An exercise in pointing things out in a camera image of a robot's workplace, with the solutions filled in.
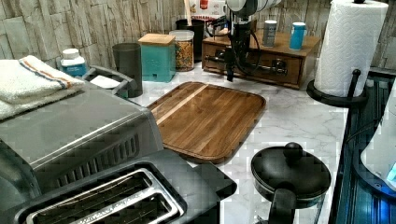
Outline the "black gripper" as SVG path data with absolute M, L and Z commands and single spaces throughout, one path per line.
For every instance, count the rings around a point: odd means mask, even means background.
M 239 18 L 236 15 L 231 15 L 228 19 L 230 33 L 231 48 L 226 50 L 226 71 L 227 80 L 233 82 L 233 67 L 239 65 L 241 67 L 248 67 L 248 51 L 250 44 L 250 30 L 251 22 L 249 18 Z M 223 58 L 217 56 L 205 56 L 206 61 L 215 63 L 225 63 Z

